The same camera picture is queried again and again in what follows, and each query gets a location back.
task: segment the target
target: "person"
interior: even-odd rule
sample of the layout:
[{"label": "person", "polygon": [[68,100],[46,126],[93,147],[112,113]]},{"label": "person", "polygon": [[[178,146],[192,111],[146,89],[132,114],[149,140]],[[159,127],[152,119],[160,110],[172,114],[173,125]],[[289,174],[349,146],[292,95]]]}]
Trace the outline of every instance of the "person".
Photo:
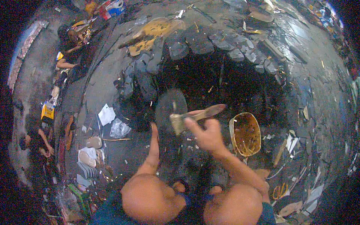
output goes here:
[{"label": "person", "polygon": [[83,43],[86,40],[81,35],[77,35],[68,24],[63,24],[59,27],[58,37],[60,42],[56,67],[59,69],[72,69],[77,66],[77,59],[82,47],[78,40],[81,39]]},{"label": "person", "polygon": [[[203,130],[194,120],[186,118],[185,125],[197,138],[200,149],[216,161],[208,192],[202,198],[205,204],[203,222],[213,225],[275,224],[269,185],[225,147],[219,122],[209,119]],[[120,192],[97,210],[93,224],[175,224],[179,215],[195,205],[195,198],[189,193],[191,183],[178,180],[169,186],[156,176],[158,130],[154,123],[151,127],[150,150],[145,162]],[[230,187],[226,187],[225,182],[218,182],[220,176],[227,177],[224,171],[228,171]]]},{"label": "person", "polygon": [[27,134],[20,138],[19,145],[22,150],[29,148],[30,151],[39,151],[46,158],[54,154],[44,131],[38,127],[31,127]]}]

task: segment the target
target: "blue shorts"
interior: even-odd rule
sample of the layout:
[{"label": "blue shorts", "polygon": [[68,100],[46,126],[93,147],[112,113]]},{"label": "blue shorts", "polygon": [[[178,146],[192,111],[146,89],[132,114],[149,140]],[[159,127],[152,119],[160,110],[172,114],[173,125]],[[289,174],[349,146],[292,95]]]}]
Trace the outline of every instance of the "blue shorts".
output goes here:
[{"label": "blue shorts", "polygon": [[[182,221],[183,224],[191,224],[190,221]],[[126,215],[122,209],[122,197],[120,193],[113,194],[93,215],[90,225],[141,225]],[[263,202],[262,214],[257,222],[258,225],[275,225],[273,207]]]}]

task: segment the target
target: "wooden stick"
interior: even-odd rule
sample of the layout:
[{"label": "wooden stick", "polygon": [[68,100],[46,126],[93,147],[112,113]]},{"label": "wooden stick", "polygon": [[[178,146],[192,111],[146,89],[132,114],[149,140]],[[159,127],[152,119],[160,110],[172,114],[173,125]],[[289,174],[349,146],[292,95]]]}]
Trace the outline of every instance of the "wooden stick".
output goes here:
[{"label": "wooden stick", "polygon": [[128,140],[133,140],[133,138],[120,138],[120,139],[104,139],[104,141],[128,141]]}]

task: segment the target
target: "concrete floor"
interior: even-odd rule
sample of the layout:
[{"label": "concrete floor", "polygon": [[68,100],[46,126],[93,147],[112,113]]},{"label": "concrete floor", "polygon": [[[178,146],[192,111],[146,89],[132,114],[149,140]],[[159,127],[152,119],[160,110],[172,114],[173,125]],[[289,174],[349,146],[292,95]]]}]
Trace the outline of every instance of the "concrete floor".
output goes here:
[{"label": "concrete floor", "polygon": [[[75,4],[81,6],[81,1],[76,1]],[[141,15],[150,15],[152,18],[166,16],[175,11],[185,9],[188,3],[184,1],[177,1],[166,5],[166,7],[159,3],[142,6],[141,10],[134,15],[137,18]],[[211,24],[209,20],[193,10],[187,10],[182,20],[186,26],[189,27],[196,22],[206,26],[212,25],[214,29],[222,29],[231,31],[231,28],[225,26],[225,20],[228,14],[227,6],[224,6],[221,1],[203,1],[197,2],[196,6],[208,12],[218,22]],[[39,18],[45,18],[49,23],[47,29],[39,34],[39,37],[34,42],[25,63],[23,64],[21,73],[19,74],[18,83],[15,86],[14,98],[18,98],[23,102],[24,112],[21,114],[17,109],[15,114],[15,132],[13,137],[13,145],[10,148],[10,156],[13,160],[14,168],[18,172],[18,176],[25,183],[31,183],[27,179],[25,173],[21,170],[24,167],[25,171],[29,170],[31,166],[27,160],[27,152],[23,152],[17,147],[17,136],[24,132],[24,127],[28,126],[31,121],[35,121],[40,116],[40,103],[47,98],[51,91],[51,82],[54,69],[54,58],[56,56],[57,44],[57,28],[67,19],[70,18],[71,12],[68,12],[64,7],[58,6],[62,10],[61,15],[58,15],[51,10],[41,11],[39,9]],[[301,87],[302,101],[304,105],[309,105],[313,108],[310,110],[311,117],[316,120],[319,135],[317,136],[317,150],[318,156],[321,159],[321,176],[318,184],[325,182],[327,187],[335,178],[340,176],[344,170],[344,166],[348,160],[345,154],[345,141],[352,143],[351,132],[348,124],[351,124],[351,108],[352,104],[348,103],[348,99],[352,100],[350,93],[347,90],[342,91],[339,87],[339,80],[347,82],[348,75],[344,72],[346,68],[343,66],[342,59],[337,55],[333,48],[329,35],[324,31],[308,24],[309,28],[304,24],[296,21],[287,14],[283,14],[282,18],[275,19],[278,26],[288,33],[286,41],[293,44],[295,47],[303,49],[309,56],[308,63],[303,64],[297,62],[298,59],[289,52],[288,47],[280,41],[274,41],[275,45],[291,60],[291,72],[288,77],[288,82],[297,83]],[[298,27],[303,29],[308,40],[297,36],[289,26],[289,23],[295,23]],[[94,55],[97,56],[92,62],[93,73],[88,74],[88,84],[84,80],[79,81],[78,84],[72,85],[71,90],[77,90],[71,95],[72,101],[80,99],[79,95],[86,93],[84,100],[77,102],[74,107],[68,107],[67,113],[79,113],[77,126],[89,126],[90,120],[94,119],[94,108],[96,113],[99,113],[104,104],[114,103],[117,97],[117,90],[112,82],[118,77],[119,72],[125,69],[126,66],[133,61],[124,52],[125,49],[118,49],[118,45],[125,42],[125,38],[133,35],[140,28],[134,26],[134,21],[129,21],[125,24],[116,25],[111,21],[111,25],[107,28],[108,33],[104,32],[103,46]],[[33,68],[36,67],[36,73],[33,77],[30,76]],[[289,129],[296,130],[296,115],[288,115],[289,123],[293,126]],[[92,129],[97,130],[97,124],[92,124]],[[104,130],[104,137],[109,137],[111,125],[106,125]],[[113,167],[115,175],[134,173],[139,165],[142,164],[147,155],[146,145],[149,144],[149,132],[130,132],[129,137],[133,137],[132,142],[113,142],[107,144],[108,149],[108,163]],[[84,143],[85,136],[81,134],[81,130],[77,131],[75,144],[71,152],[67,155],[67,169],[69,172],[76,172],[77,167],[77,153],[76,144],[80,146]]]}]

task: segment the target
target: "hand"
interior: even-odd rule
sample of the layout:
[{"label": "hand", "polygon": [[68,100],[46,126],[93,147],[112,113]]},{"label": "hand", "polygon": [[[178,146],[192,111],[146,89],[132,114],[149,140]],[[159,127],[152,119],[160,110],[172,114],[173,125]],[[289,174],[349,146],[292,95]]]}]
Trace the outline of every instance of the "hand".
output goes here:
[{"label": "hand", "polygon": [[226,149],[222,141],[220,124],[216,119],[208,119],[205,122],[206,130],[201,129],[197,122],[190,118],[185,119],[185,126],[195,135],[199,147],[209,151],[211,154]]},{"label": "hand", "polygon": [[54,155],[54,149],[50,145],[48,145],[47,148],[49,150],[50,155]]}]

